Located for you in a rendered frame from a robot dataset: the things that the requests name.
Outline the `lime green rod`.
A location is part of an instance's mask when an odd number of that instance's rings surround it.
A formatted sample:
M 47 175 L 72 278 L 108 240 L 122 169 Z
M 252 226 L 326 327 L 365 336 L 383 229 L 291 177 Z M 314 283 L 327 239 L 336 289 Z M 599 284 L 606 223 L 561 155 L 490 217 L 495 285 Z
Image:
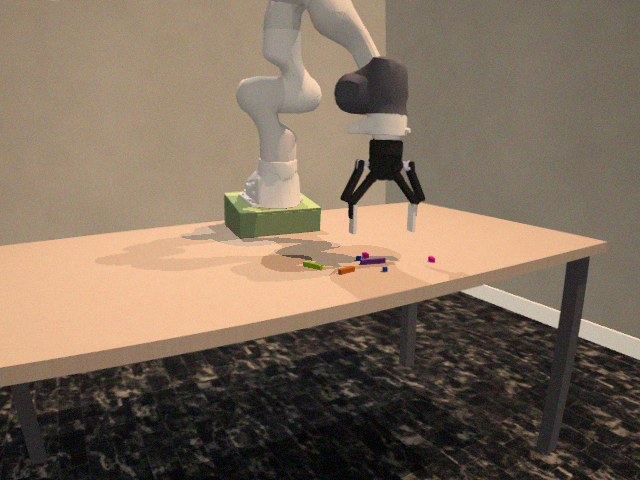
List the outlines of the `lime green rod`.
M 303 262 L 303 266 L 309 267 L 309 268 L 318 269 L 318 270 L 323 269 L 323 265 L 322 264 L 313 263 L 313 262 L 309 262 L 309 261 L 304 261 Z

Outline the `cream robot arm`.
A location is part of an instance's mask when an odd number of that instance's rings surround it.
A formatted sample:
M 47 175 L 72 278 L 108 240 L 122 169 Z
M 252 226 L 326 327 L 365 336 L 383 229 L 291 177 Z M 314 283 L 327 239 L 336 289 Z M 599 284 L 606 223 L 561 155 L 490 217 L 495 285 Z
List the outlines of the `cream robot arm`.
M 294 130 L 279 122 L 278 114 L 314 111 L 321 100 L 320 86 L 303 69 L 301 59 L 305 9 L 314 28 L 347 49 L 359 68 L 343 75 L 334 91 L 342 111 L 367 116 L 348 124 L 347 132 L 400 140 L 411 131 L 407 128 L 407 67 L 396 58 L 379 55 L 351 0 L 268 0 L 262 53 L 279 67 L 281 76 L 243 79 L 236 90 L 237 103 L 254 121 L 260 140 L 256 171 L 245 184 L 250 190 L 238 194 L 251 207 L 285 209 L 303 200 L 297 137 Z

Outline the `purple rod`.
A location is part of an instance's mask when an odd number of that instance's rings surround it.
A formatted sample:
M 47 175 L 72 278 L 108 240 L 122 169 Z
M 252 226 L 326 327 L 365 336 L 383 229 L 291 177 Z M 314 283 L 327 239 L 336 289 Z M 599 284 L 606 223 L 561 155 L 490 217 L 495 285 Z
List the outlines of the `purple rod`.
M 386 259 L 385 258 L 376 258 L 376 259 L 362 259 L 362 260 L 360 260 L 360 264 L 361 265 L 380 264 L 380 263 L 386 263 Z

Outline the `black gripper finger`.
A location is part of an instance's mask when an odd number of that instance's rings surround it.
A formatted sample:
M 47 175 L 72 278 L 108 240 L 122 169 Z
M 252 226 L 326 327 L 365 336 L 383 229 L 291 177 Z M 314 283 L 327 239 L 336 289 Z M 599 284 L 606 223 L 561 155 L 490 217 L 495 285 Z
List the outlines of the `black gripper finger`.
M 401 175 L 398 168 L 395 165 L 392 165 L 390 167 L 390 169 L 396 176 L 394 181 L 397 183 L 397 185 L 400 187 L 400 189 L 410 202 L 408 203 L 407 231 L 415 232 L 417 204 L 420 204 L 421 201 L 425 201 L 425 196 L 415 172 L 415 163 L 413 161 L 403 162 L 403 168 L 406 171 L 414 193 L 405 182 L 404 177 Z
M 353 235 L 356 235 L 356 232 L 357 232 L 357 206 L 358 205 L 356 205 L 356 203 L 361 199 L 361 197 L 370 188 L 370 186 L 386 170 L 386 166 L 381 165 L 379 169 L 374 173 L 374 175 L 372 175 L 370 171 L 366 176 L 365 180 L 360 184 L 360 186 L 353 193 L 363 173 L 363 170 L 365 170 L 367 166 L 369 166 L 368 161 L 359 160 L 359 159 L 356 160 L 355 169 L 340 197 L 342 201 L 345 201 L 348 203 L 349 233 Z

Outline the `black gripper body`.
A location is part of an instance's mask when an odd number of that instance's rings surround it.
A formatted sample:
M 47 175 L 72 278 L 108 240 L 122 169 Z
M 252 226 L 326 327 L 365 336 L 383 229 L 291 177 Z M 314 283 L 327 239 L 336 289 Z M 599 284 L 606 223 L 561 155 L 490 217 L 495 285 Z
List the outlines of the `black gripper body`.
M 399 172 L 403 168 L 402 162 L 403 142 L 399 140 L 375 140 L 371 139 L 369 144 L 369 170 L 372 175 L 381 165 L 386 166 L 386 170 L 377 180 L 394 180 L 396 176 L 390 169 L 395 165 Z

